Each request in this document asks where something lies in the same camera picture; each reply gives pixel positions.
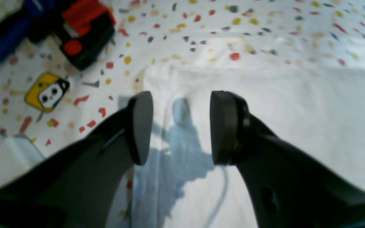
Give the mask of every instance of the white cloth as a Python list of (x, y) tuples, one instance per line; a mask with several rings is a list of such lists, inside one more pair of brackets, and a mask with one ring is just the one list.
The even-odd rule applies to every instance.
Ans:
[(144, 89), (153, 94), (156, 127), (148, 163), (136, 168), (134, 227), (257, 226), (237, 169), (210, 164), (209, 103), (215, 90), (242, 96), (279, 137), (365, 190), (362, 67), (244, 67), (146, 71)]

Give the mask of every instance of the yellow speckle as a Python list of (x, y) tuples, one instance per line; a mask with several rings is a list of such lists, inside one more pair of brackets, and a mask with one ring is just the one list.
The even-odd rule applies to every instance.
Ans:
[(174, 54), (171, 56), (171, 58), (173, 59), (181, 59), (181, 56), (180, 55), (177, 55), (177, 54)]
[(357, 53), (351, 53), (354, 60), (359, 60), (359, 55)]
[(159, 14), (160, 14), (160, 12), (157, 9), (154, 9), (154, 10), (150, 11), (151, 16), (157, 16)]
[(46, 123), (48, 124), (49, 127), (53, 127), (54, 126), (54, 121), (46, 121)]
[(320, 40), (320, 39), (325, 37), (325, 34), (323, 32), (315, 32), (315, 33), (312, 34), (312, 37), (315, 40)]
[(320, 3), (317, 1), (312, 1), (311, 5), (313, 5), (314, 7), (320, 7)]
[(258, 25), (258, 23), (259, 23), (258, 19), (256, 19), (256, 18), (250, 19), (249, 22), (250, 22), (250, 24), (253, 24), (253, 25)]
[(232, 24), (233, 24), (233, 25), (239, 25), (241, 22), (242, 22), (242, 19), (240, 19), (240, 18), (235, 18), (235, 19), (232, 21)]
[(332, 54), (329, 54), (329, 53), (325, 53), (325, 54), (323, 54), (323, 57), (325, 57), (325, 58), (333, 58), (333, 55)]
[(243, 51), (246, 53), (254, 52), (254, 47), (252, 45), (250, 45), (249, 43), (246, 43)]
[(131, 56), (126, 56), (125, 59), (124, 59), (124, 61), (125, 61), (125, 64), (126, 65), (129, 65), (129, 63), (132, 62), (132, 57)]
[(128, 20), (129, 20), (130, 23), (133, 23), (133, 22), (136, 21), (136, 18), (135, 18), (135, 16), (131, 15), (131, 16), (128, 17)]
[(302, 61), (301, 60), (297, 60), (295, 61), (295, 65), (297, 65), (297, 67), (302, 67), (303, 64), (302, 64)]
[(173, 33), (180, 33), (181, 32), (181, 28), (173, 28), (173, 29), (170, 29), (170, 33), (173, 34)]
[(340, 12), (339, 10), (336, 10), (336, 15), (337, 15), (338, 17), (343, 17), (343, 13), (342, 13), (342, 12)]

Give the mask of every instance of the cartoon face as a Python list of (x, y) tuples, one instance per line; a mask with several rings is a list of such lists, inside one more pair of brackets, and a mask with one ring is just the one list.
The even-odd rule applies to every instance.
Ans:
[(55, 105), (60, 101), (62, 96), (63, 90), (56, 82), (39, 94), (39, 101), (42, 102), (43, 107), (50, 109), (55, 107)]
[(70, 83), (50, 73), (43, 74), (25, 96), (25, 102), (44, 112), (58, 105)]

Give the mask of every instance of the red speckle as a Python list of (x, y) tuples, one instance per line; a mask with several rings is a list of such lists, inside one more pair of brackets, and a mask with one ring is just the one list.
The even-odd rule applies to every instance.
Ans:
[(134, 6), (134, 5), (137, 5), (137, 4), (140, 4), (140, 0), (133, 0), (133, 1), (130, 2), (131, 6)]
[(80, 103), (81, 101), (87, 101), (88, 98), (90, 98), (90, 95), (85, 95), (83, 97), (79, 97), (74, 101), (74, 105), (77, 106), (78, 103)]
[(232, 53), (230, 54), (230, 60), (232, 61), (238, 61), (240, 59), (240, 54), (239, 53)]
[(94, 120), (91, 121), (91, 122), (89, 122), (89, 123), (87, 123), (87, 126), (88, 127), (94, 127), (95, 125), (97, 125), (97, 123)]
[(123, 36), (130, 36), (128, 31), (126, 31), (126, 29), (124, 29), (124, 28), (119, 29), (118, 32), (121, 32)]
[(57, 127), (58, 125), (60, 125), (60, 122), (55, 118), (52, 118), (50, 121), (53, 123), (53, 127)]
[(347, 33), (346, 30), (344, 30), (340, 25), (333, 23), (333, 26), (335, 26), (337, 29), (339, 29), (340, 31)]
[(102, 118), (106, 116), (106, 108), (100, 108), (98, 112), (102, 114)]
[(15, 63), (17, 63), (17, 62), (18, 62), (18, 57), (12, 56), (11, 58), (9, 58), (10, 65), (15, 65)]
[(19, 130), (20, 133), (25, 133), (26, 129), (29, 127), (29, 125), (32, 123), (32, 117), (26, 117), (23, 120), (22, 126)]
[(4, 105), (9, 104), (9, 99), (8, 99), (8, 98), (4, 98), (4, 99), (3, 99), (3, 104), (4, 104)]
[(126, 184), (126, 188), (127, 189), (132, 189), (133, 188), (133, 182), (131, 180), (128, 180), (128, 183)]
[(339, 62), (340, 65), (346, 66), (346, 61), (344, 61), (343, 59), (339, 58), (337, 61)]
[(197, 15), (196, 17), (195, 17), (195, 19), (194, 19), (194, 22), (198, 22), (198, 21), (200, 21), (201, 20), (201, 15)]
[(113, 68), (113, 62), (107, 62), (107, 69)]

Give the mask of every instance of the red circle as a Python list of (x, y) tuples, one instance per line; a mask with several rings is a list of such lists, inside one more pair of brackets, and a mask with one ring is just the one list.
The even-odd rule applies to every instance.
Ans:
[(64, 45), (64, 51), (69, 56), (75, 56), (82, 51), (82, 44), (78, 40), (70, 40)]

